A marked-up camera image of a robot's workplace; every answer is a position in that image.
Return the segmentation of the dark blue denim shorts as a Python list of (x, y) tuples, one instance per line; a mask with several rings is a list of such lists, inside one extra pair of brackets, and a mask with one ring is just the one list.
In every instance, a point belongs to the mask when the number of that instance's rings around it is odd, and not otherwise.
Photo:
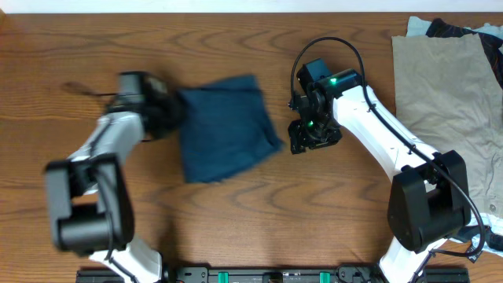
[(180, 127), (184, 178), (221, 182), (283, 148), (254, 75), (239, 75), (178, 91), (186, 106)]

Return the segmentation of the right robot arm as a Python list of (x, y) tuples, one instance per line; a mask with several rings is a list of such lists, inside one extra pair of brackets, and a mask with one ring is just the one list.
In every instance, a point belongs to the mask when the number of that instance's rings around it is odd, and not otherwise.
[(332, 73), (322, 63), (296, 73), (302, 87), (290, 107), (300, 118), (288, 135), (294, 154), (335, 145), (350, 131), (391, 181), (387, 220), (394, 235), (374, 267), (341, 266), (338, 282), (467, 282), (462, 268), (427, 268), (446, 240), (468, 224), (467, 173), (455, 151), (439, 153), (407, 130), (354, 69)]

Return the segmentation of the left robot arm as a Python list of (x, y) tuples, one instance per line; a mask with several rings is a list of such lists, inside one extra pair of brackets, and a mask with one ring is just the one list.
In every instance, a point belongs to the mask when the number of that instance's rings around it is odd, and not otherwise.
[(167, 282), (163, 256), (135, 234), (122, 166), (146, 137), (165, 137), (185, 118), (176, 94), (118, 94), (86, 142), (45, 168), (54, 246), (100, 263), (125, 282)]

